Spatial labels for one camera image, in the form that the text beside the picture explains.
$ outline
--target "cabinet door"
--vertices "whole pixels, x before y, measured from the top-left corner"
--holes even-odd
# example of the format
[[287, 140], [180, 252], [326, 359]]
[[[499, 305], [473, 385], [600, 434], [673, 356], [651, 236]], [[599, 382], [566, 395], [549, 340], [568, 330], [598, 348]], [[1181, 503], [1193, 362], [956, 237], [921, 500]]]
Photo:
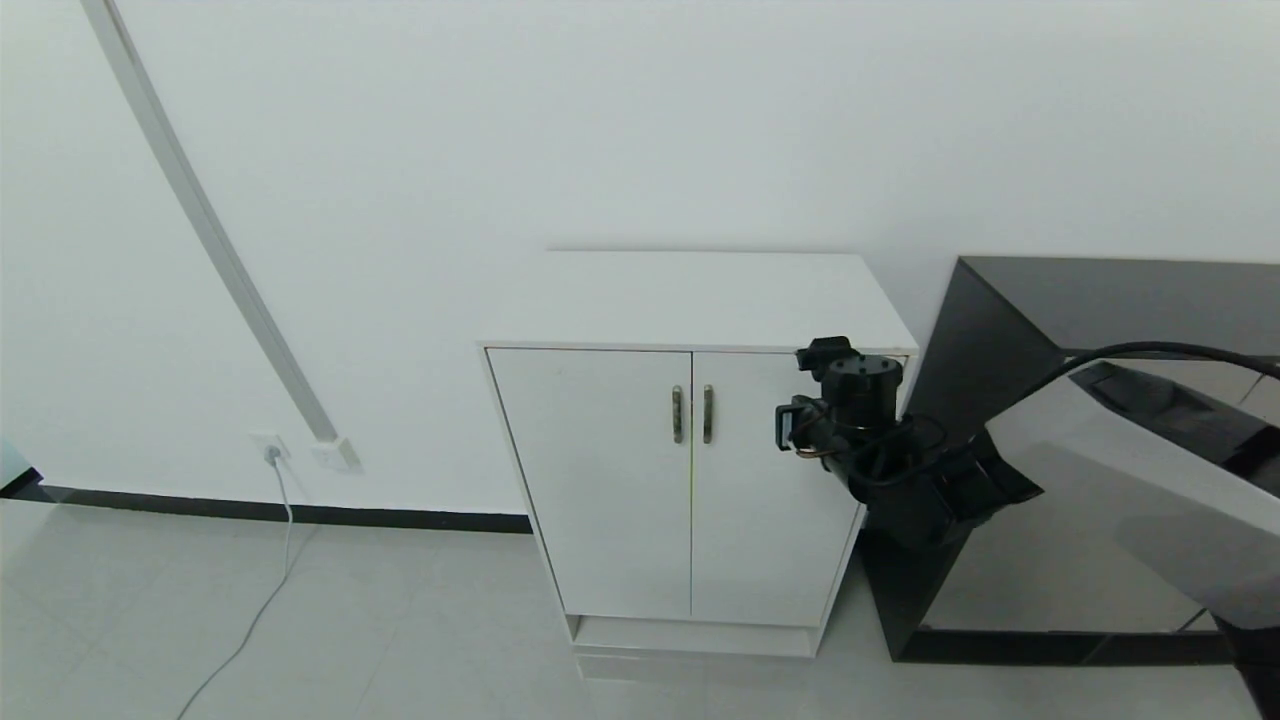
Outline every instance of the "cabinet door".
[[859, 503], [773, 443], [773, 409], [818, 383], [791, 355], [695, 352], [694, 392], [694, 618], [819, 625]]
[[564, 611], [687, 619], [690, 354], [490, 348], [489, 364]]

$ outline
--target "white cabinet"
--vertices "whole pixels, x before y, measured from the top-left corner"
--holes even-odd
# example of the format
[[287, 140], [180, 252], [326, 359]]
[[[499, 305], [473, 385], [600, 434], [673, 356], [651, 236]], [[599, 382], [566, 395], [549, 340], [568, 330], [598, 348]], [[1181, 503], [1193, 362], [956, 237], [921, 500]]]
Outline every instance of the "white cabinet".
[[689, 618], [689, 357], [489, 351], [566, 612]]
[[773, 409], [820, 395], [818, 383], [791, 355], [695, 352], [694, 389], [692, 616], [820, 625], [859, 503], [819, 462], [773, 443]]
[[[778, 292], [796, 278], [806, 292]], [[863, 507], [777, 450], [773, 411], [819, 395], [792, 355], [813, 337], [849, 336], [914, 377], [861, 261], [549, 252], [508, 293], [484, 366], [571, 641], [815, 653]]]

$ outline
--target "cabinet base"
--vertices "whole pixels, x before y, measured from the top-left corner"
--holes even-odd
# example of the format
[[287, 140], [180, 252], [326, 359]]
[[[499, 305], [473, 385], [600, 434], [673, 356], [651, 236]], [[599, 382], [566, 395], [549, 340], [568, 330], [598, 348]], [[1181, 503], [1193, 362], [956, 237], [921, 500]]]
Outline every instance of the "cabinet base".
[[817, 628], [740, 625], [694, 620], [570, 616], [576, 650], [645, 650], [813, 657]]

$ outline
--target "black baseboard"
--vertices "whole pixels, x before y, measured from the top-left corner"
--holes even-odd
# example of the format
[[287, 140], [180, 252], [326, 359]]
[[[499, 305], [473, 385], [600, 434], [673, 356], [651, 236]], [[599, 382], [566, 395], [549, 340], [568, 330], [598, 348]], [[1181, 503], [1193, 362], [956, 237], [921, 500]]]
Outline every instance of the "black baseboard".
[[27, 468], [20, 475], [0, 488], [0, 498], [52, 502], [52, 498], [40, 487], [42, 479], [44, 477], [35, 468]]
[[1230, 665], [1221, 633], [1011, 633], [919, 629], [900, 662], [952, 665]]
[[[40, 486], [50, 502], [141, 510], [169, 515], [197, 515], [201, 518], [229, 518], [236, 520], [285, 520], [284, 507], [278, 502], [241, 502], [236, 500], [207, 500], [200, 497], [169, 497], [74, 489], [58, 486]], [[326, 507], [294, 505], [293, 520], [312, 525], [358, 525], [366, 528], [412, 528], [421, 530], [471, 530], [481, 533], [531, 534], [534, 530], [526, 515], [493, 512], [442, 512], [434, 510], [379, 510], [364, 507]]]

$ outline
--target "white power cord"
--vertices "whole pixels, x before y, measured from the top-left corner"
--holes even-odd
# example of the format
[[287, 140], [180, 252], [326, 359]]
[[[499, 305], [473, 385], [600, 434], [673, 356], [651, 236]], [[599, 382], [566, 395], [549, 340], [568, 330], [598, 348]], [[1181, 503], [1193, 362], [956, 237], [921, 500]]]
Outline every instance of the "white power cord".
[[275, 470], [275, 482], [279, 483], [280, 486], [280, 502], [284, 503], [284, 512], [289, 516], [288, 524], [285, 524], [284, 527], [284, 566], [280, 570], [280, 583], [275, 585], [275, 589], [271, 591], [270, 596], [268, 596], [266, 602], [264, 602], [262, 607], [259, 609], [257, 615], [253, 616], [253, 621], [248, 624], [248, 630], [244, 632], [244, 639], [241, 641], [241, 644], [239, 647], [236, 648], [236, 652], [233, 652], [230, 657], [224, 660], [223, 664], [218, 666], [218, 670], [214, 670], [211, 675], [205, 678], [204, 683], [200, 683], [200, 687], [196, 688], [196, 692], [191, 693], [191, 698], [187, 700], [187, 705], [182, 706], [182, 711], [178, 712], [178, 717], [175, 720], [182, 720], [183, 716], [187, 715], [187, 711], [191, 710], [191, 703], [196, 702], [196, 698], [200, 697], [200, 693], [209, 687], [209, 683], [212, 683], [214, 678], [216, 678], [218, 674], [221, 673], [224, 667], [230, 665], [232, 660], [236, 660], [236, 656], [238, 656], [241, 651], [244, 650], [244, 646], [248, 644], [250, 635], [253, 634], [253, 628], [257, 626], [257, 621], [262, 618], [262, 612], [266, 612], [266, 606], [271, 605], [271, 601], [275, 600], [276, 593], [279, 593], [280, 588], [284, 587], [284, 582], [289, 579], [289, 570], [292, 569], [289, 566], [289, 534], [293, 532], [293, 506], [289, 505], [289, 497], [284, 493], [284, 478], [280, 477], [280, 466], [276, 464], [279, 459], [280, 459], [279, 447], [275, 447], [273, 445], [266, 448], [266, 455], [264, 456], [264, 460], [266, 460], [268, 464], [271, 465], [271, 469]]

